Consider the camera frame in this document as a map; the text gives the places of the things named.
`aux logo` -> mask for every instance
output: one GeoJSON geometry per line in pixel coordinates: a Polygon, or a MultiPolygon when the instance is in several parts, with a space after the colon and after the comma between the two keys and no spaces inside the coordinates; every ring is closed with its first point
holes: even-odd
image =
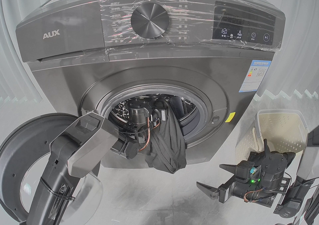
{"type": "Polygon", "coordinates": [[[53,30],[52,32],[49,32],[49,33],[45,33],[45,34],[43,35],[43,39],[60,35],[59,30],[60,30],[60,29],[58,29],[58,30],[53,30]]]}

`perforated basket wall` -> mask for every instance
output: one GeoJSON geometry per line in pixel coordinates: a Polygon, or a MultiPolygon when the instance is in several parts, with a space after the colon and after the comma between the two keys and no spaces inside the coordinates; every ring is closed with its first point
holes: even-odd
{"type": "Polygon", "coordinates": [[[237,144],[237,162],[247,160],[251,151],[264,150],[263,139],[271,151],[298,153],[305,148],[308,128],[299,111],[260,110],[255,121],[237,144]]]}

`energy label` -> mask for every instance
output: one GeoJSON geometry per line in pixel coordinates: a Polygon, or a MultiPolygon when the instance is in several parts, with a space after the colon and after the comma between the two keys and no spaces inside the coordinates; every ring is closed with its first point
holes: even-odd
{"type": "Polygon", "coordinates": [[[270,63],[270,60],[253,60],[239,92],[257,91],[270,63]]]}

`washing machine body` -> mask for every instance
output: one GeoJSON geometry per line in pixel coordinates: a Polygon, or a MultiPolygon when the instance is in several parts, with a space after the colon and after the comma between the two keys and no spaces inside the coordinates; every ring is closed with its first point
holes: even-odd
{"type": "MultiPolygon", "coordinates": [[[[57,112],[120,128],[133,97],[180,97],[188,164],[209,161],[280,49],[285,15],[265,0],[50,0],[16,29],[57,112]]],[[[145,168],[110,152],[101,164],[145,168]]]]}

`machine top panel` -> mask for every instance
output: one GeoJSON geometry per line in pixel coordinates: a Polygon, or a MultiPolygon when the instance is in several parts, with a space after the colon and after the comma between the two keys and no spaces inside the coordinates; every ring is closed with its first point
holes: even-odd
{"type": "Polygon", "coordinates": [[[17,26],[16,35],[27,62],[152,43],[274,52],[284,25],[285,15],[265,0],[50,0],[17,26]]]}

